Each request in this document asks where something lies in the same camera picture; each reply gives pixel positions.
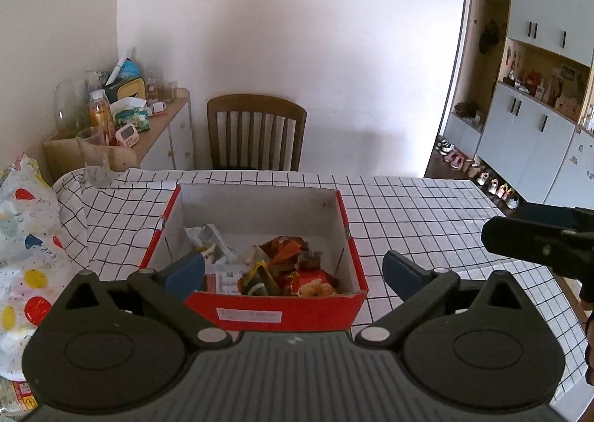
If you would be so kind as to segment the person right hand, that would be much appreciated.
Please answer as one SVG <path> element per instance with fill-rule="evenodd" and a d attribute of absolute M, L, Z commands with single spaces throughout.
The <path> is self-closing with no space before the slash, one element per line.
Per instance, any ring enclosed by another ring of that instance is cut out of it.
<path fill-rule="evenodd" d="M 585 350 L 585 362 L 587 364 L 586 382 L 594 386 L 594 311 L 591 311 L 590 316 L 585 325 L 587 348 Z"/>

